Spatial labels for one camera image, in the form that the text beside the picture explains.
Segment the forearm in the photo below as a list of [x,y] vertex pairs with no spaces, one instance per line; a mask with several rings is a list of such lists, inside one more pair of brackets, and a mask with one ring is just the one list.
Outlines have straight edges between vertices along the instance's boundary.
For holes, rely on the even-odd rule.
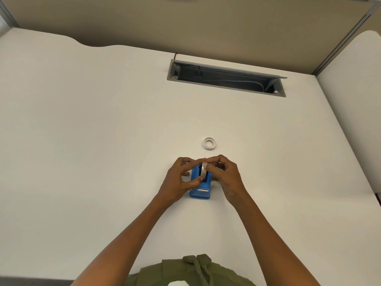
[[268,286],[319,283],[283,242],[249,194],[235,205]]
[[72,285],[122,285],[149,233],[167,207],[164,202],[154,198],[145,210],[93,260]]

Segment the blue tape dispenser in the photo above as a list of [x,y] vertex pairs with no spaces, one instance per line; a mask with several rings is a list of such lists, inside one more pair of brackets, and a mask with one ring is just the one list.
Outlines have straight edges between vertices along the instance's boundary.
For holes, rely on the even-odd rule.
[[190,190],[190,192],[189,192],[190,197],[194,197],[197,199],[209,199],[210,198],[210,184],[212,183],[212,173],[207,172],[203,168],[202,163],[200,163],[196,167],[192,168],[191,180],[194,180],[197,177],[204,174],[204,171],[206,172],[205,178],[201,181],[201,184],[199,187],[196,187],[196,188]]

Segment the left hand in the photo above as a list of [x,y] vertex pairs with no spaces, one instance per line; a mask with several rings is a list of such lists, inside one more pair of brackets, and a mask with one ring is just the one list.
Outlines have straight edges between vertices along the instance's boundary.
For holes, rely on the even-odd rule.
[[198,187],[202,177],[198,177],[193,181],[184,182],[181,176],[189,176],[188,171],[197,166],[199,163],[205,162],[206,158],[194,160],[189,157],[179,157],[168,170],[156,199],[164,202],[169,207],[177,202],[190,189]]

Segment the white tape roll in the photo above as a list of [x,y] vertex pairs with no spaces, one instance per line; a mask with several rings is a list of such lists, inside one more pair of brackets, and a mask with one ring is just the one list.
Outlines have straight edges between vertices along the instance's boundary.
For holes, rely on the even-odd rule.
[[211,151],[216,147],[216,141],[211,137],[207,137],[206,139],[204,139],[203,146],[208,151]]
[[202,167],[201,167],[201,175],[200,175],[200,176],[202,176],[202,179],[201,179],[201,180],[205,179],[205,177],[206,177],[206,175],[207,175],[207,169],[206,169],[207,164],[208,164],[207,162],[203,162],[203,163],[202,163]]

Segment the right hand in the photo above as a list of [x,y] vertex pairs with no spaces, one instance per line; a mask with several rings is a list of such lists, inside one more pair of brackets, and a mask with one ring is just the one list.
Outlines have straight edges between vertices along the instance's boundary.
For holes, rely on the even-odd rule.
[[221,154],[207,158],[207,162],[206,170],[212,173],[213,179],[220,182],[225,197],[232,206],[236,207],[250,197],[235,163]]

